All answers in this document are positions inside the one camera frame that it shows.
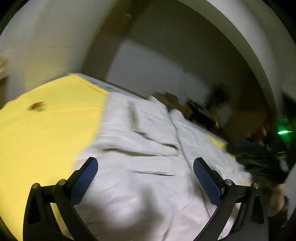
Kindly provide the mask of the bare right hand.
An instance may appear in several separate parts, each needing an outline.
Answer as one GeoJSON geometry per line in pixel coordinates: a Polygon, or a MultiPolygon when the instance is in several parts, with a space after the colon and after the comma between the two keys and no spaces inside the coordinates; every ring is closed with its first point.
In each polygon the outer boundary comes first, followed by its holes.
{"type": "Polygon", "coordinates": [[[267,199],[266,211],[267,216],[272,217],[280,213],[285,207],[285,188],[286,184],[271,185],[269,190],[271,191],[270,197],[267,199]]]}

